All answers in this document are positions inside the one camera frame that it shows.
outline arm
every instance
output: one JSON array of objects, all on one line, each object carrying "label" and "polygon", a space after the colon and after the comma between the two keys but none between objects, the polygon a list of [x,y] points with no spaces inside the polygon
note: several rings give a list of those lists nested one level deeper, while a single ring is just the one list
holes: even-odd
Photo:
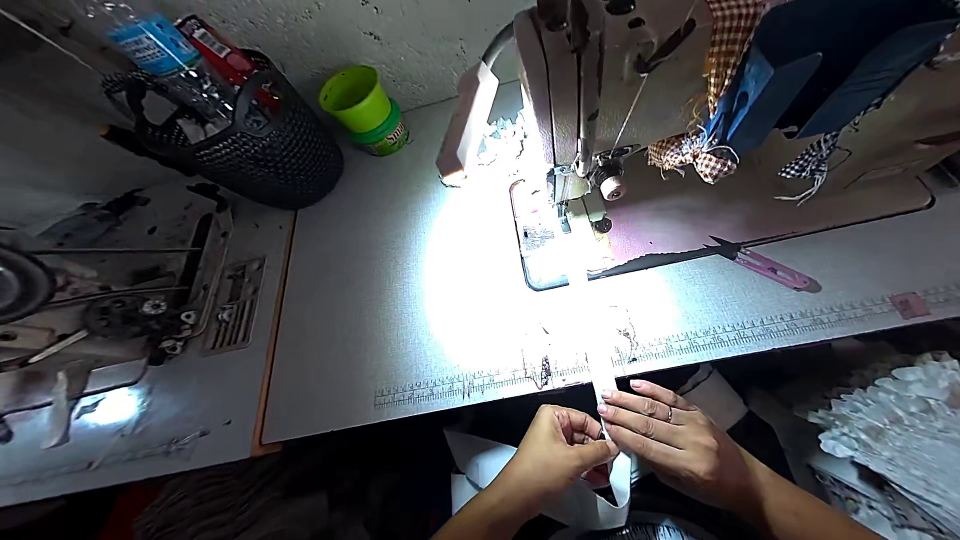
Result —
[{"label": "arm", "polygon": [[752,507],[741,509],[738,515],[767,538],[878,538],[871,530],[773,472],[743,449],[740,452],[751,470],[757,501]]},{"label": "arm", "polygon": [[578,410],[542,405],[514,457],[433,540],[512,538],[540,506],[577,478],[597,479],[619,450],[600,439],[600,423]]},{"label": "arm", "polygon": [[772,540],[879,536],[760,463],[676,393],[632,380],[638,396],[604,392],[611,439],[646,459],[664,483],[728,510]]}]

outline pink scissors handle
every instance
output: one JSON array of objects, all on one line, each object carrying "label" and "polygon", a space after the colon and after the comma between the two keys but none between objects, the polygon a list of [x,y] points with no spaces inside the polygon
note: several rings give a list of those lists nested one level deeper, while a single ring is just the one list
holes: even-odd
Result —
[{"label": "pink scissors handle", "polygon": [[813,281],[809,276],[801,274],[793,268],[784,266],[771,258],[766,258],[748,249],[741,249],[734,262],[794,290],[807,290]]}]

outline red bottle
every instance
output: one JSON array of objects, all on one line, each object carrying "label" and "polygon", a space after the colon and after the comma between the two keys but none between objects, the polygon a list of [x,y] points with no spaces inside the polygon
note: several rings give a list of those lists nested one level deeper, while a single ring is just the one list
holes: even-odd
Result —
[{"label": "red bottle", "polygon": [[[256,72],[256,64],[242,49],[224,39],[197,15],[181,18],[176,26],[207,63],[232,85],[242,86]],[[280,100],[266,88],[260,88],[254,95],[264,109],[270,112],[279,110]]]}]

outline table ruler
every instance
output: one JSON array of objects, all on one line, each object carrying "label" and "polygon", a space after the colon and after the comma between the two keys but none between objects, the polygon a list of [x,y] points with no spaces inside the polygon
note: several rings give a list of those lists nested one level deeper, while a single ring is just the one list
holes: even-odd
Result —
[{"label": "table ruler", "polygon": [[[916,291],[932,315],[921,321],[960,316],[960,283],[949,283]],[[637,342],[636,358],[618,359],[614,366],[623,375],[661,369],[665,361],[676,365],[710,361],[745,354],[790,347],[830,339],[837,335],[862,333],[864,323],[890,318],[885,328],[911,324],[898,315],[890,296],[878,296],[853,302],[830,304],[813,309],[786,311],[759,318],[713,326],[696,331],[666,335]],[[401,405],[427,404],[437,401],[471,400],[477,394],[497,393],[520,384],[535,384],[538,390],[559,388],[557,380],[588,380],[585,362],[564,366],[540,366],[538,369],[494,369],[461,372],[435,379],[381,388],[374,393],[373,408],[388,409]]]}]

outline woman's right hand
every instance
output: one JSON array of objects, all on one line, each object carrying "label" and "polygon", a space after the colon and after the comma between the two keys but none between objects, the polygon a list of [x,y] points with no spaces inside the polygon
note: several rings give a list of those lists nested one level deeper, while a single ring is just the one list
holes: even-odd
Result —
[{"label": "woman's right hand", "polygon": [[597,407],[621,450],[647,460],[661,481],[689,497],[734,513],[758,505],[752,456],[676,393],[631,380],[639,394],[609,390]]}]

